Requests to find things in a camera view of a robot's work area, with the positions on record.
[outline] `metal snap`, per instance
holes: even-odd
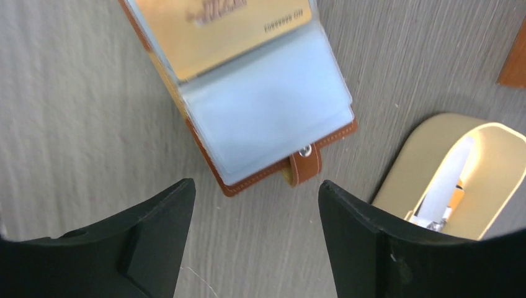
[[[308,145],[298,151],[301,157],[309,157],[312,154],[312,146]]]

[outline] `card holder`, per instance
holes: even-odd
[[[280,170],[292,185],[311,178],[321,171],[319,149],[356,130],[317,18],[182,81],[139,6],[120,3],[227,196]]]

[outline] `gray wood surface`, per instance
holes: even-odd
[[[336,297],[316,203],[372,198],[404,138],[452,111],[526,133],[526,91],[494,82],[524,0],[319,0],[360,129],[296,189],[225,198],[116,1],[0,0],[0,204],[10,238],[56,237],[184,177],[198,187],[176,297]],[[526,226],[526,187],[492,235]]]

